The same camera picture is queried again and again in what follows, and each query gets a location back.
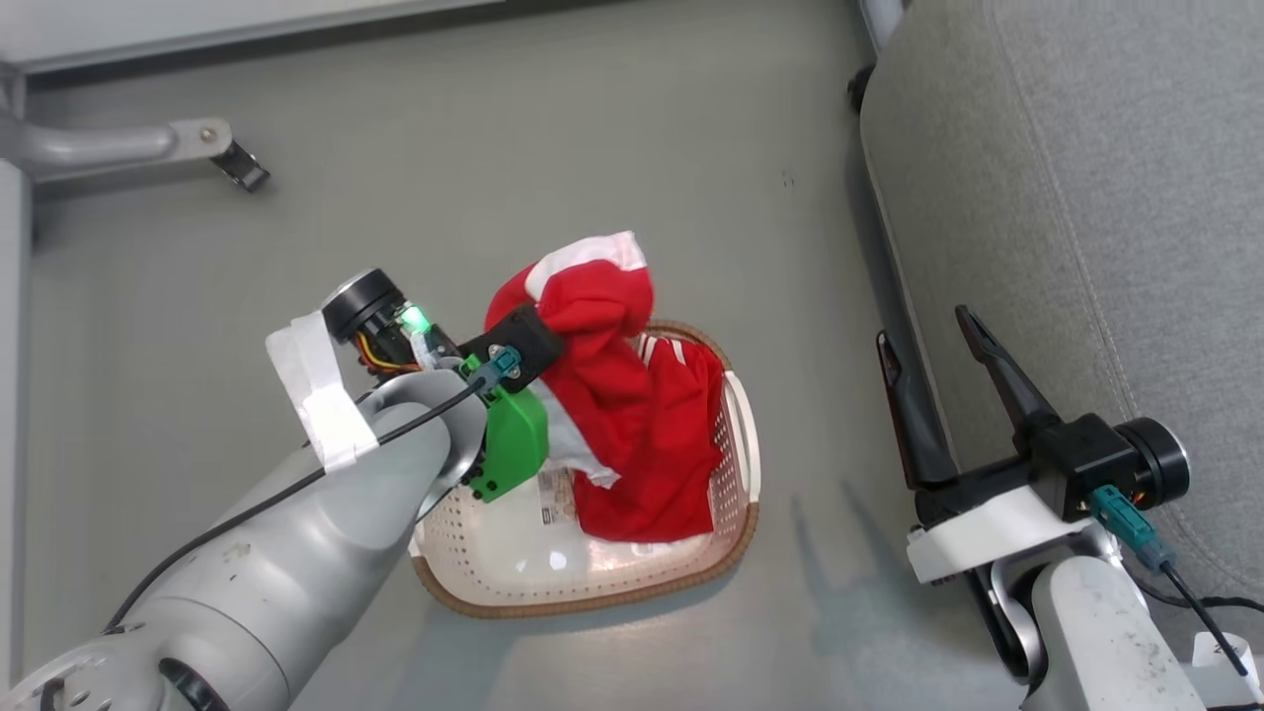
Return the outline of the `black left gripper motor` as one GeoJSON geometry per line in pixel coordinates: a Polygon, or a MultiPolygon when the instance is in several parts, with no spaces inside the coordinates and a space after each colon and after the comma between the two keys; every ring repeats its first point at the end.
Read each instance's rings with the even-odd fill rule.
{"type": "Polygon", "coordinates": [[[348,280],[320,312],[334,342],[351,345],[362,367],[379,381],[436,367],[425,342],[428,318],[383,269],[348,280]]]}

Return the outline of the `black right gripper motor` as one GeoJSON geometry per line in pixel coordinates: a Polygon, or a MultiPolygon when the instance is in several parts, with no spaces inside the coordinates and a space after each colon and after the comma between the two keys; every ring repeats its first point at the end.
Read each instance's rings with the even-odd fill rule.
{"type": "Polygon", "coordinates": [[[1173,504],[1189,491],[1189,458],[1174,431],[1146,416],[1116,425],[1115,431],[1141,455],[1141,468],[1130,490],[1133,504],[1141,512],[1173,504]]]}

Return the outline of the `paper label in basket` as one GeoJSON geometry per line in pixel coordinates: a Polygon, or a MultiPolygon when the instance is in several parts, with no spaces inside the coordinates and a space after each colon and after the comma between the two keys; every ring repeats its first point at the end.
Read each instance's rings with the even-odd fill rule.
{"type": "Polygon", "coordinates": [[[533,477],[538,491],[541,521],[545,526],[576,522],[574,472],[569,468],[542,469],[533,477]]]}

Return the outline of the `red and white clothing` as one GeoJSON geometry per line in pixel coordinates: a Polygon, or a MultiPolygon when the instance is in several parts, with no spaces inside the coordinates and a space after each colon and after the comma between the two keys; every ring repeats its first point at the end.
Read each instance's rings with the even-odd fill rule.
{"type": "Polygon", "coordinates": [[[507,280],[485,326],[528,306],[559,337],[559,359],[531,385],[549,455],[573,471],[581,531],[614,543],[676,543],[712,533],[714,440],[724,366],[708,347],[652,337],[653,286],[632,232],[586,237],[507,280]]]}

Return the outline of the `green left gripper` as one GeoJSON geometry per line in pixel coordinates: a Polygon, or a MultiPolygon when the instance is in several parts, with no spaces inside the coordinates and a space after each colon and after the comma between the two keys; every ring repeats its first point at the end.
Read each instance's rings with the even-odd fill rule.
{"type": "Polygon", "coordinates": [[[466,356],[460,373],[469,385],[482,381],[477,395],[487,410],[482,459],[463,482],[474,500],[490,504],[542,467],[549,454],[547,415],[528,390],[531,372],[520,353],[466,356]]]}

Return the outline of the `white perforated laundry basket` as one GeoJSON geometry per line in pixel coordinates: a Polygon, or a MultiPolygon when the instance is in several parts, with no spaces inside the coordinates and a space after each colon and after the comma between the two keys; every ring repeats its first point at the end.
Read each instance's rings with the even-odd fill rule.
{"type": "Polygon", "coordinates": [[[709,482],[712,533],[675,543],[609,543],[578,522],[545,526],[536,482],[479,504],[460,490],[415,528],[408,554],[425,590],[469,617],[545,617],[640,603],[727,576],[755,538],[761,450],[744,385],[726,369],[709,482]]]}

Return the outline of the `grey furniture leg with caster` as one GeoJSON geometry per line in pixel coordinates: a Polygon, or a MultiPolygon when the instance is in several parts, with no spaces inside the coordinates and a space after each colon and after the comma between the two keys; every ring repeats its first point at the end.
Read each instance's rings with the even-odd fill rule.
{"type": "Polygon", "coordinates": [[[68,129],[35,125],[0,108],[0,159],[37,183],[197,161],[211,162],[245,194],[270,178],[224,118],[68,129]]]}

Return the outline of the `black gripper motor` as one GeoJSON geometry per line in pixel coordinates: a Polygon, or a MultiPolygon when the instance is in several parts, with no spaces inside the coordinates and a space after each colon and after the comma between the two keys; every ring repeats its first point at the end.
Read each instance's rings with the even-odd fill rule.
{"type": "Polygon", "coordinates": [[[1141,512],[1173,504],[1189,491],[1189,458],[1174,431],[1146,416],[1116,425],[1115,431],[1141,455],[1141,468],[1130,490],[1133,504],[1141,512]]]}
{"type": "Polygon", "coordinates": [[[425,342],[428,318],[383,269],[348,280],[320,312],[334,342],[351,345],[362,367],[379,381],[436,367],[425,342]]]}

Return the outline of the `white tape strip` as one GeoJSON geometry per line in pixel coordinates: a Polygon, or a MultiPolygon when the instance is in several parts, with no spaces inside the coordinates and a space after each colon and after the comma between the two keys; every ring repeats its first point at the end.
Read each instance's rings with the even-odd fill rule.
{"type": "Polygon", "coordinates": [[[378,448],[375,433],[345,388],[320,311],[289,320],[288,326],[270,333],[265,350],[327,473],[348,469],[378,448]]]}

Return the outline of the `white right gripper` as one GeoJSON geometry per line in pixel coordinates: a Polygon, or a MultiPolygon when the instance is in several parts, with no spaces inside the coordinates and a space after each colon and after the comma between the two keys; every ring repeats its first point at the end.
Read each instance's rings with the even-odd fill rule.
{"type": "Polygon", "coordinates": [[[957,305],[954,318],[971,356],[987,369],[1023,455],[958,476],[920,366],[904,363],[897,342],[878,331],[878,364],[919,521],[905,552],[921,584],[1034,552],[1091,526],[1088,520],[1062,520],[1030,486],[1034,467],[1025,455],[1031,436],[1060,424],[1060,415],[975,310],[957,305]]]}

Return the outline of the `grey fabric sofa seat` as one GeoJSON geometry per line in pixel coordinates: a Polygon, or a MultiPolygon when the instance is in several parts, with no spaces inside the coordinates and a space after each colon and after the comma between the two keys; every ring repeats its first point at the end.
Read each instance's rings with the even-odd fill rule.
{"type": "Polygon", "coordinates": [[[964,304],[1067,419],[1176,431],[1152,521],[1264,603],[1264,0],[910,0],[860,132],[957,466],[1014,450],[964,304]]]}

